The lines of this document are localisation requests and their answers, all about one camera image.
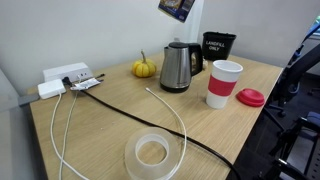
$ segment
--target roll of tape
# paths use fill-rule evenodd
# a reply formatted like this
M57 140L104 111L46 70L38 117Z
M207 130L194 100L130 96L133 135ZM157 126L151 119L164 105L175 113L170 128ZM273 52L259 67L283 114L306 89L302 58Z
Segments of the roll of tape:
M138 157L140 148L148 142L160 143L166 150L166 157L158 164L150 165ZM141 129L133 134L125 148L125 164L132 179L169 179L179 161L178 144L166 130L156 127Z

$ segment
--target electric kettle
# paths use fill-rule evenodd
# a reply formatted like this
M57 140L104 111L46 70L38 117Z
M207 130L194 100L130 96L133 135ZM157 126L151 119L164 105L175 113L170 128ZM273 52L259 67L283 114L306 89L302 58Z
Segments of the electric kettle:
M162 89L180 93L189 88L191 77L202 71L200 44L172 42L164 48L164 61L160 74Z

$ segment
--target power strip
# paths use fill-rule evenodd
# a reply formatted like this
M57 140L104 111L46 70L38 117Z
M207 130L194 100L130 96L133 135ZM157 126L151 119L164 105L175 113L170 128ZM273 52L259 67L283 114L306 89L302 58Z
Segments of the power strip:
M79 81L79 77L88 79L93 77L93 74L89 67L82 62L44 70L43 76L45 82L65 77L69 77L71 82L75 82Z

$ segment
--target cable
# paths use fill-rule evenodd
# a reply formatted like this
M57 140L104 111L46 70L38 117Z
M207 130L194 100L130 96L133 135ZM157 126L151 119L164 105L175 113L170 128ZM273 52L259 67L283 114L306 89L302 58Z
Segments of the cable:
M51 137L51 143L52 143L52 146L53 146L53 149L56 153L56 155L58 156L58 158L67 166L69 167L75 174L77 174L79 177L81 177L82 179L85 179L85 180L89 180L87 177L83 176L82 174L80 174L77 170L75 170L70 164L68 164L65 160L62 159L62 157L60 156L59 152L58 152L58 149L57 149L57 146L56 146L56 143L54 141L54 136L53 136L53 124L54 124L54 119L55 119L55 116L56 116L56 111L57 111L57 108L59 106L59 103L61 101L61 93L59 92L59 99L54 107L54 110L53 110L53 114L52 114L52 119L51 119L51 125L50 125L50 137Z
M80 77L80 75L78 75L77 77L79 78L78 83L81 83L81 77Z
M102 105L104 105L104 106L106 106L106 107L108 107L108 108L110 108L110 109L112 109L112 110L114 110L114 111L116 111L116 112L118 112L118 113L121 113L121 114L123 114L123 115L125 115L125 116L127 116L127 117L130 117L130 118L132 118L132 119L134 119L134 120L136 120L136 121L138 121L138 122L140 122L140 123L143 123L143 124L148 125L148 126L151 126L151 127L159 127L159 128L165 129L165 130L169 131L171 134L174 134L174 135L176 135L176 136L178 136L178 137L184 138L184 135L182 135L182 134L180 134L180 133L178 133L178 132L175 132L175 131L172 131L172 130L170 130L170 129L164 128L164 127L162 127L162 126L159 126L159 125L153 124L153 123L151 123L151 122L145 121L145 120L143 120L143 119L141 119L141 118L139 118L139 117L136 117L136 116L134 116L134 115L132 115L132 114L129 114L129 113L125 112L125 111L122 111L122 110L120 110L120 109L118 109L118 108L116 108L116 107L113 107L113 106L105 103L104 101L98 99L97 97L93 96L92 94L90 94L90 93L88 93L88 92L86 92L86 91L84 91L84 90L81 90L81 92L84 93L84 94L86 94L87 96L91 97L91 98L94 99L95 101L99 102L100 104L102 104ZM241 177L240 177L240 174L238 173L238 171L235 169L235 167L233 166L233 164L232 164L230 161L228 161L224 156L222 156L221 154L219 154L217 151L211 149L210 147L208 147L208 146L202 144L201 142L196 141L196 140L194 140L194 139L192 139L192 138L190 138L190 137L187 137L187 140L190 141L190 142L192 142L193 144L195 144L195 145L197 145L197 146L205 149L206 151L208 151L208 152L210 152L211 154L215 155L215 156L218 157L219 159L221 159L221 160L222 160L225 164L227 164L227 165L229 166L229 168L235 173L237 179L238 179L238 180L241 180Z
M180 165L183 161L184 155L186 153L186 149L187 149L187 131L186 131L186 127L182 121L182 119L180 118L180 116L178 115L178 113L168 104L166 103L162 98L160 98L158 95L156 95L154 92L152 92L149 88L146 88L146 91L148 91L149 93L151 93L153 96L155 96L157 99L159 99L161 102L163 102L179 119L180 124L182 126L183 129L183 133L184 133L184 145L183 145L183 150L182 150L182 154L181 154L181 158L179 163L177 164L177 166L175 167L174 171L172 172L172 174L170 175L170 177L168 179L170 179L180 168Z
M76 95L74 97L73 103L71 105L71 108L70 108L70 111L69 111L69 115L68 115L66 129L64 131L63 146L62 146L62 153L61 153L61 161L60 161L60 168L59 168L59 180L62 179L62 168L63 168L63 160L64 160L66 141L67 141L67 134L68 134L69 124L70 124L71 114L72 114L72 111L73 111L73 107L74 107L74 105L76 103L76 100L77 100L77 97L78 97L78 93L79 93L79 91L76 92Z
M97 79L97 78L101 78L101 77L103 77L103 76L105 76L105 74L104 74L104 73L102 73L102 74L98 75L98 76L96 77L96 79Z

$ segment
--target pumpkin stem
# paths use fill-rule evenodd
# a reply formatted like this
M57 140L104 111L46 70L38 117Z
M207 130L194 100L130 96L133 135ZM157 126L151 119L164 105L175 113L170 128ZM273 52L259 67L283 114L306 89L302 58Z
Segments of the pumpkin stem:
M142 54L142 58L143 58L142 62L147 63L146 56L144 55L143 49L141 49L141 54Z

